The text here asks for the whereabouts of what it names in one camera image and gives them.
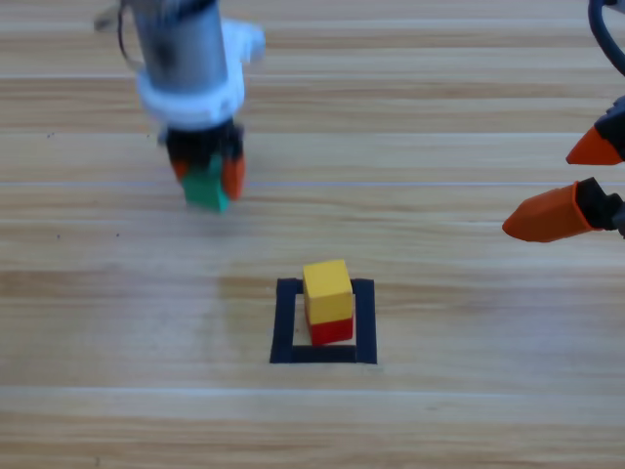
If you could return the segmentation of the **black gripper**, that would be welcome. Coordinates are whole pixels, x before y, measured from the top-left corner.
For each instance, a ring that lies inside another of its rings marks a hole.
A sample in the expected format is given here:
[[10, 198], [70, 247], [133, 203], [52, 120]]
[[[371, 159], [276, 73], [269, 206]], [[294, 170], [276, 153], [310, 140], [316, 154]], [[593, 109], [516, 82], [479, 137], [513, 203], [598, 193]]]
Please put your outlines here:
[[[624, 97], [613, 103], [565, 160], [571, 165], [624, 162]], [[624, 196], [607, 193], [595, 178], [576, 181], [524, 200], [502, 230], [513, 238], [541, 243], [592, 231], [618, 231], [624, 237]]]
[[243, 127], [234, 121], [226, 121], [216, 127], [187, 131], [164, 128], [158, 137], [167, 149], [174, 175], [179, 183], [189, 171], [189, 166], [208, 167], [214, 157], [224, 160], [222, 185], [231, 200], [241, 198], [245, 179], [245, 156], [243, 154]]

